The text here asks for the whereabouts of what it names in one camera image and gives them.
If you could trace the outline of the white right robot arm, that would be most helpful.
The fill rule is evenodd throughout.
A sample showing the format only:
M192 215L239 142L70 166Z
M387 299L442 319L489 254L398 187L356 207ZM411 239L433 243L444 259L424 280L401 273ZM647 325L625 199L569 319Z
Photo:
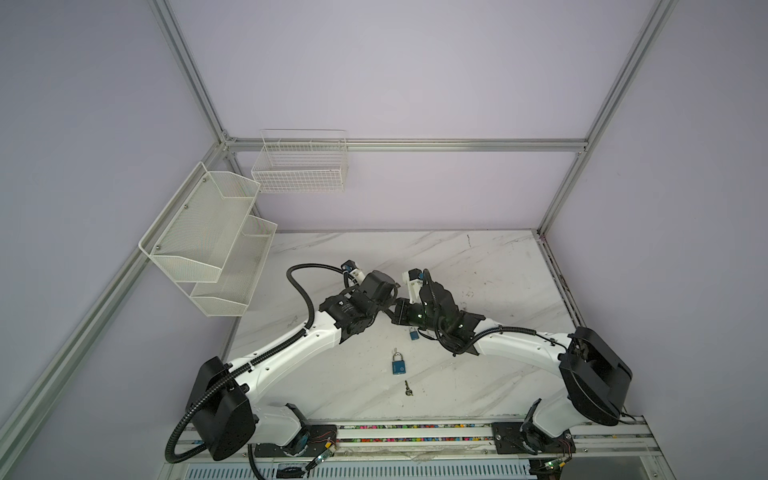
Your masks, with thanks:
M502 325L462 310L440 283L417 279L409 296L386 314L393 324L431 332L454 356L497 356L533 366L558 378L562 386L535 400L519 426L518 445L539 454L572 427L587 422L613 427L622 423L632 381L629 366L594 330L541 332Z

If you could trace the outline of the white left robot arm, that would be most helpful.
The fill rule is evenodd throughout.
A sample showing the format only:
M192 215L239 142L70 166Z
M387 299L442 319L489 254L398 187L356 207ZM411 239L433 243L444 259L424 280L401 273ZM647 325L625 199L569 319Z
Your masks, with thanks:
M307 320L254 353L230 363L215 356L200 367L185 413L165 446L167 462L185 462L202 453L221 461L259 443L292 455L305 449L310 427L298 407L262 405L262 399L299 366L369 328L396 300L399 288L389 275L363 273L347 262L335 270L344 278L342 291L314 305L294 277L309 267L302 263L286 272L308 308Z

